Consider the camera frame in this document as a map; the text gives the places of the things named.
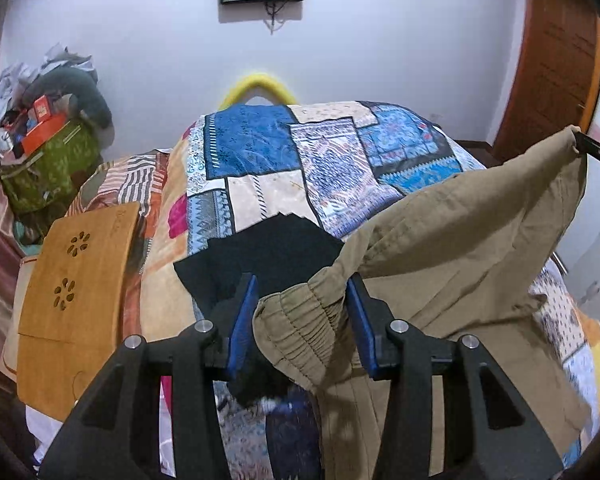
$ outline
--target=yellow arch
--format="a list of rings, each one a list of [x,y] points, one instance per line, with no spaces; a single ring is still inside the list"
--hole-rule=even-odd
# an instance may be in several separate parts
[[[287,90],[280,81],[276,81],[270,75],[260,73],[248,75],[238,81],[238,84],[234,86],[224,98],[224,101],[222,101],[218,110],[224,110],[231,105],[235,105],[247,91],[253,88],[264,88],[282,104],[298,104],[296,98],[293,97],[291,92]]]

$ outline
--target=brown door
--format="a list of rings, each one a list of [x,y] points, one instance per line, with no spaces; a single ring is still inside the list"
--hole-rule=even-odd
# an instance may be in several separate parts
[[[569,124],[589,128],[600,90],[600,20],[587,0],[526,0],[509,104],[493,146],[505,161]]]

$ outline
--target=folded black garment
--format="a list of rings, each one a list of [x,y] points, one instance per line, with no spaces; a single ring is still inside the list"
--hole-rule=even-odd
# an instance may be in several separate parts
[[[258,280],[260,298],[306,282],[333,264],[343,243],[306,218],[278,214],[227,238],[212,238],[208,249],[175,262],[173,267],[205,316],[235,295],[244,272]],[[238,377],[228,383],[243,406],[261,397],[286,394],[290,381],[253,343]]]

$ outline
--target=metal screw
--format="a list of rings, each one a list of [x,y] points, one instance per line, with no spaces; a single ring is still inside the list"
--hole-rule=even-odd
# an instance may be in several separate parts
[[[404,332],[407,332],[407,330],[409,329],[409,323],[407,323],[406,321],[401,320],[401,319],[394,319],[389,324],[389,327],[394,332],[397,332],[398,334],[402,334]]]
[[[137,334],[133,334],[125,339],[125,346],[131,349],[138,348],[141,342],[142,338]]]
[[[198,332],[206,333],[214,327],[214,324],[208,319],[201,319],[193,326]]]
[[[464,346],[471,349],[478,348],[480,345],[480,340],[472,334],[463,335],[460,341]]]

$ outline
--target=bed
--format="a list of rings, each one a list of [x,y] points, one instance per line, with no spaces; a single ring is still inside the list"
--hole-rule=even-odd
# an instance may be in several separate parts
[[[126,267],[122,336],[141,333],[151,341],[175,336],[202,317],[173,262],[206,248],[210,238],[279,212],[346,238],[404,195],[483,168],[439,127],[397,105],[239,105],[200,117],[172,150],[101,165],[67,214],[141,204]],[[600,324],[578,311],[551,262],[530,292],[547,295],[538,325],[591,408],[589,424],[564,456],[570,465],[600,426]],[[160,456],[163,470],[174,475],[170,387],[163,378]],[[225,384],[216,383],[215,390],[232,478],[322,477],[320,434],[307,392],[295,386],[283,399],[262,399],[245,410]],[[44,425],[40,414],[27,415],[30,427]],[[46,438],[37,435],[43,444],[58,425],[50,428]]]

